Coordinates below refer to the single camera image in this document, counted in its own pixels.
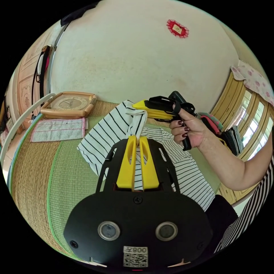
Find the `person's right hand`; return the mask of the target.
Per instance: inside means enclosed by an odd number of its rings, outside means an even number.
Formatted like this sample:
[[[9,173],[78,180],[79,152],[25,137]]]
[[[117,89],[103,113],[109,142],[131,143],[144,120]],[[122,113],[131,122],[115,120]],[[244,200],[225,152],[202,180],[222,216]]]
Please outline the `person's right hand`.
[[[189,138],[191,147],[198,148],[201,152],[210,148],[212,137],[215,136],[203,122],[183,109],[178,114],[180,119],[170,123],[174,141],[184,146],[183,141]]]

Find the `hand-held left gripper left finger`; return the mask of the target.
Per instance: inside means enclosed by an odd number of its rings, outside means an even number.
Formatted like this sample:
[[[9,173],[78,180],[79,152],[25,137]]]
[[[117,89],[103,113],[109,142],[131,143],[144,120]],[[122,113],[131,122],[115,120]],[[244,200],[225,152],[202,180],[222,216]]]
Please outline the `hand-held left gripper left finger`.
[[[136,136],[127,139],[116,185],[119,189],[134,189],[136,168]]]

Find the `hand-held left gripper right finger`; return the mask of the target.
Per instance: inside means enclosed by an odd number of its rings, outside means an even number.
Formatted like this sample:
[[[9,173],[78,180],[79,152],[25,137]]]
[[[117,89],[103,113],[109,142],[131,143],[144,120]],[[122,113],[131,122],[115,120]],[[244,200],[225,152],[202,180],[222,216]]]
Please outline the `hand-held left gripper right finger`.
[[[159,180],[147,137],[140,137],[140,158],[143,190],[157,189]]]

